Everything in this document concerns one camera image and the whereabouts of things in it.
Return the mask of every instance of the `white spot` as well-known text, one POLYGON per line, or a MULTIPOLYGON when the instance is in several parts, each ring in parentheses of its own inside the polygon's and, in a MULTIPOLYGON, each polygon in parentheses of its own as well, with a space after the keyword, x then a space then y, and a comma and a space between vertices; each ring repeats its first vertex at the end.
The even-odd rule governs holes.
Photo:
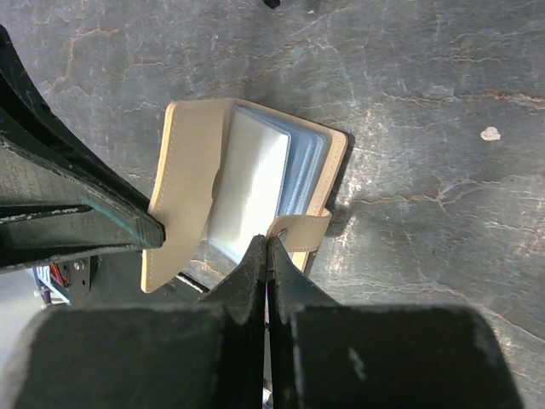
POLYGON ((352 361, 354 365, 354 371, 356 372, 356 375, 358 376, 360 381, 365 380, 365 367, 364 362, 359 358, 358 353, 356 350, 352 347, 348 349, 348 358, 352 361))
POLYGON ((480 133, 480 137, 485 141, 499 141, 502 136, 496 128, 489 126, 480 133))

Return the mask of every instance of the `gray concrete surface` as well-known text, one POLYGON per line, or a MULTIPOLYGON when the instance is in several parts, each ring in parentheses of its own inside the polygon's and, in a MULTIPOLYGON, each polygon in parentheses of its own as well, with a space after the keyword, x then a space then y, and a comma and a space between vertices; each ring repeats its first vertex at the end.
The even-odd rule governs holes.
POLYGON ((22 329, 41 311, 42 299, 33 296, 34 290, 27 271, 0 274, 0 371, 22 329))
MULTIPOLYGON (((543 407, 544 1, 3 0, 0 22, 54 112, 146 194, 172 100, 351 134, 311 278, 341 302, 474 305, 543 407)), ((187 271, 227 268, 203 247, 187 271)))

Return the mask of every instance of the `wallet strap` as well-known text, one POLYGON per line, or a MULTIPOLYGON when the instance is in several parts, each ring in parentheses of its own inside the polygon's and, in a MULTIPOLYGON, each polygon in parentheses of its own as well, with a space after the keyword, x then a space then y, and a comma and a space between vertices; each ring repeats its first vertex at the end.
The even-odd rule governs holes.
POLYGON ((325 208, 320 216, 279 216, 269 228, 267 237, 282 236, 285 232, 283 243, 289 253, 315 251, 324 238, 330 220, 331 213, 325 208))

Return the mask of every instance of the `wire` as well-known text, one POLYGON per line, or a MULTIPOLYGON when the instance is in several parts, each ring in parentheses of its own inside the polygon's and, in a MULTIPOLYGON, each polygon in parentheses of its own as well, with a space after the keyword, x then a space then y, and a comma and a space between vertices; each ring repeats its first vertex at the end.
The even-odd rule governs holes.
POLYGON ((62 277, 62 275, 60 275, 59 267, 54 262, 52 262, 49 267, 50 270, 53 272, 53 277, 59 282, 60 285, 66 287, 68 282, 65 278, 62 277))

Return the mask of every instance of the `red wire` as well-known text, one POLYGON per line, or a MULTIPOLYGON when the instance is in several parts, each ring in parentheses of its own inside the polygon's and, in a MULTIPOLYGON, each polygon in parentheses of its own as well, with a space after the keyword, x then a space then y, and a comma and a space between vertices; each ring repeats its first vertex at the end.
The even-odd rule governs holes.
POLYGON ((53 270, 53 275, 57 279, 57 281, 59 281, 59 284, 62 285, 63 287, 66 287, 66 281, 60 275, 60 271, 57 265, 54 262, 52 262, 50 268, 51 270, 53 270))

